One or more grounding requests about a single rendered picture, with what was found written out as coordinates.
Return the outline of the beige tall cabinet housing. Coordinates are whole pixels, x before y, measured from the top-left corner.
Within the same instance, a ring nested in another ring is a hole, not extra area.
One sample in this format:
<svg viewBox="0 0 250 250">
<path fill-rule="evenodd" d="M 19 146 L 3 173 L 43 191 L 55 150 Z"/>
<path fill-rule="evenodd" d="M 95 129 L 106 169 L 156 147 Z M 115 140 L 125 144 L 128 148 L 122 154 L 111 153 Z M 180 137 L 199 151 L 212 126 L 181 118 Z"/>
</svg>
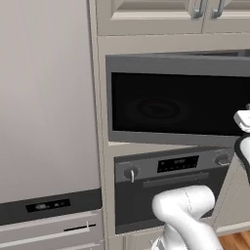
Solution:
<svg viewBox="0 0 250 250">
<path fill-rule="evenodd" d="M 113 159 L 134 153 L 170 150 L 172 145 L 116 143 L 108 139 L 106 114 L 105 57 L 116 54 L 191 52 L 194 50 L 250 49 L 250 33 L 175 34 L 100 36 L 97 22 L 97 0 L 88 0 L 92 36 L 93 68 L 100 151 L 101 184 L 104 212 L 105 250 L 150 250 L 162 227 L 142 229 L 125 234 L 115 232 Z M 204 221 L 213 227 L 214 216 Z M 237 250 L 240 243 L 250 243 L 250 230 L 220 236 L 227 250 Z"/>
</svg>

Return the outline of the grey microwave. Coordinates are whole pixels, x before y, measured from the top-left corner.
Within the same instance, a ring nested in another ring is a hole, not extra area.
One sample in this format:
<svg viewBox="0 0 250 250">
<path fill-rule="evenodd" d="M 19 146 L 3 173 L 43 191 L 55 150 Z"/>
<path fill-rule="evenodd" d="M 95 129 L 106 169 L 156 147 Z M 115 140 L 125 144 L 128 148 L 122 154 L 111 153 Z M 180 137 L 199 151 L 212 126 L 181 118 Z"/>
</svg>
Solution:
<svg viewBox="0 0 250 250">
<path fill-rule="evenodd" d="M 181 55 L 213 56 L 213 57 L 243 57 L 250 58 L 250 49 L 181 52 Z"/>
</svg>

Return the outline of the grey fridge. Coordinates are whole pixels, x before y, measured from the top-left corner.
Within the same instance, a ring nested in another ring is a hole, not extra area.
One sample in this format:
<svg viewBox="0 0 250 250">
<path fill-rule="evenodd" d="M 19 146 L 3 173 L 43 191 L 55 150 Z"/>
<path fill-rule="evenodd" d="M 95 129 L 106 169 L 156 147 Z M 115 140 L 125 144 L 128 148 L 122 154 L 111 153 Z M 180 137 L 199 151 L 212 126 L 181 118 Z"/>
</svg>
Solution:
<svg viewBox="0 0 250 250">
<path fill-rule="evenodd" d="M 87 0 L 0 0 L 0 250 L 104 250 Z"/>
</svg>

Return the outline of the grey microwave door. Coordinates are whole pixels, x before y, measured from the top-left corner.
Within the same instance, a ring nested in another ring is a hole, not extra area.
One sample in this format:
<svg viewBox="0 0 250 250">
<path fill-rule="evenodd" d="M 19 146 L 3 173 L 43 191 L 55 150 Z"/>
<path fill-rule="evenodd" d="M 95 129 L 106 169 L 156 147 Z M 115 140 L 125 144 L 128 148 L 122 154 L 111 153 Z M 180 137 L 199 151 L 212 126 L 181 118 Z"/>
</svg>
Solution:
<svg viewBox="0 0 250 250">
<path fill-rule="evenodd" d="M 233 116 L 250 104 L 250 58 L 114 55 L 105 74 L 114 142 L 231 147 L 242 136 Z"/>
</svg>

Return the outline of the beige cupboard door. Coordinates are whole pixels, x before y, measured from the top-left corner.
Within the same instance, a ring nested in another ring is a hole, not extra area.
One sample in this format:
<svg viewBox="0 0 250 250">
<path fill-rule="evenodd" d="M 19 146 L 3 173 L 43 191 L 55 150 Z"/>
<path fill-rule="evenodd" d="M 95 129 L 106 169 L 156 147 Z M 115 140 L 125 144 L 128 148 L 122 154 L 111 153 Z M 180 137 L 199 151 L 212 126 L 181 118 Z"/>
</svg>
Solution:
<svg viewBox="0 0 250 250">
<path fill-rule="evenodd" d="M 97 0 L 103 36 L 199 33 L 203 16 L 192 17 L 200 0 Z"/>
<path fill-rule="evenodd" d="M 213 9 L 217 9 L 220 0 L 208 0 L 203 33 L 245 33 L 250 32 L 250 0 L 226 0 L 222 15 L 211 18 Z"/>
</svg>

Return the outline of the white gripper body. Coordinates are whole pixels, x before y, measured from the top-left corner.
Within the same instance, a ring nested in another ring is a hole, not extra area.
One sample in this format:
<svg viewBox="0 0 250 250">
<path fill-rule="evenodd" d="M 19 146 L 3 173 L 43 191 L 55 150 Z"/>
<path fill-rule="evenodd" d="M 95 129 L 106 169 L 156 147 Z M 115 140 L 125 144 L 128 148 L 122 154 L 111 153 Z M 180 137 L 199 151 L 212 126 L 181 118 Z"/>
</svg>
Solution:
<svg viewBox="0 0 250 250">
<path fill-rule="evenodd" d="M 238 110 L 233 119 L 243 132 L 250 133 L 250 104 L 244 110 Z"/>
</svg>

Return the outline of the grey oven knob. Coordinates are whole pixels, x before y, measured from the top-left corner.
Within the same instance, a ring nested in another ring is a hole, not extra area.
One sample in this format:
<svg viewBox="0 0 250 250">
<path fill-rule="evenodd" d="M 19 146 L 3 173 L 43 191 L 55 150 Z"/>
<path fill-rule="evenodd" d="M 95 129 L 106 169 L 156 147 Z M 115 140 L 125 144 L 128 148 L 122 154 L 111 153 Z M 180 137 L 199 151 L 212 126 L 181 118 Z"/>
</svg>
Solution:
<svg viewBox="0 0 250 250">
<path fill-rule="evenodd" d="M 215 163 L 222 167 L 230 166 L 231 158 L 228 154 L 222 154 L 215 159 Z"/>
<path fill-rule="evenodd" d="M 133 183 L 139 174 L 139 169 L 135 166 L 129 167 L 124 170 L 124 177 Z"/>
</svg>

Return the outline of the dark grey built-in oven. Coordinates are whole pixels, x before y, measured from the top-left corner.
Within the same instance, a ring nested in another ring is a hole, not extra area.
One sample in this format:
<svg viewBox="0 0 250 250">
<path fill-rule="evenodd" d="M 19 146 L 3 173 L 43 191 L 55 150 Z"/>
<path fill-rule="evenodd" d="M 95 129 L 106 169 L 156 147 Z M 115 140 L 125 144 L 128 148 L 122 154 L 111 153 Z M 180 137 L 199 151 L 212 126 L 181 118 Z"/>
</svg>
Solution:
<svg viewBox="0 0 250 250">
<path fill-rule="evenodd" d="M 222 154 L 228 154 L 232 160 L 233 150 L 228 147 L 197 146 L 115 157 L 115 232 L 120 234 L 160 227 L 162 223 L 153 215 L 151 202 L 162 191 L 205 185 L 219 195 L 229 169 L 229 166 L 222 167 L 215 163 L 215 159 Z M 139 169 L 133 183 L 124 177 L 124 170 L 132 166 Z M 197 183 L 143 187 L 144 182 L 198 173 L 208 173 L 209 178 Z"/>
</svg>

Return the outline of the beige base cabinet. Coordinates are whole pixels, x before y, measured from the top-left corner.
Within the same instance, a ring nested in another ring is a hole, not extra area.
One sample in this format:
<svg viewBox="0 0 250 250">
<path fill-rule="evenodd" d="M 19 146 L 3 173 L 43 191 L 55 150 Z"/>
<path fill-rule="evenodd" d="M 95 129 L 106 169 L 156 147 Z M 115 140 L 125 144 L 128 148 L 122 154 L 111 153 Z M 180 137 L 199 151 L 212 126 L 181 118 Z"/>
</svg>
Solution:
<svg viewBox="0 0 250 250">
<path fill-rule="evenodd" d="M 213 228 L 218 236 L 250 230 L 250 184 L 236 155 L 229 167 L 216 209 Z"/>
</svg>

